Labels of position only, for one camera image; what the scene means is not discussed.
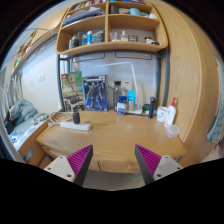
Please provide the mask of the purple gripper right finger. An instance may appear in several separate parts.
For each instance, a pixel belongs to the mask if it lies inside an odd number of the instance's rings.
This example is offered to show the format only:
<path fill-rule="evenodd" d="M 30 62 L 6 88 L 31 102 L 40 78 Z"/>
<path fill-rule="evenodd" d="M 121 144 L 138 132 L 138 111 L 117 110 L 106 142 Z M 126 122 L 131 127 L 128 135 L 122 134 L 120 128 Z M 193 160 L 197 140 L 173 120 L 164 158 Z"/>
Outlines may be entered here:
<path fill-rule="evenodd" d="M 169 155 L 160 156 L 153 151 L 135 145 L 135 156 L 145 184 L 150 184 L 182 169 Z"/>

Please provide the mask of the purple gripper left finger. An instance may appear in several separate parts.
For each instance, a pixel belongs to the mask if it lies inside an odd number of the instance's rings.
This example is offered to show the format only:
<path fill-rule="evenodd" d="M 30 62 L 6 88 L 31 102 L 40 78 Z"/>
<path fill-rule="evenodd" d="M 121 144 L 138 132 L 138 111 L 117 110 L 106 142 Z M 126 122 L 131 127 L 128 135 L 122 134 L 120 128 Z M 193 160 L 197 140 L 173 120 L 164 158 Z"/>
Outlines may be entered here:
<path fill-rule="evenodd" d="M 45 171 L 82 186 L 93 156 L 93 146 L 86 146 L 69 156 L 58 156 Z"/>

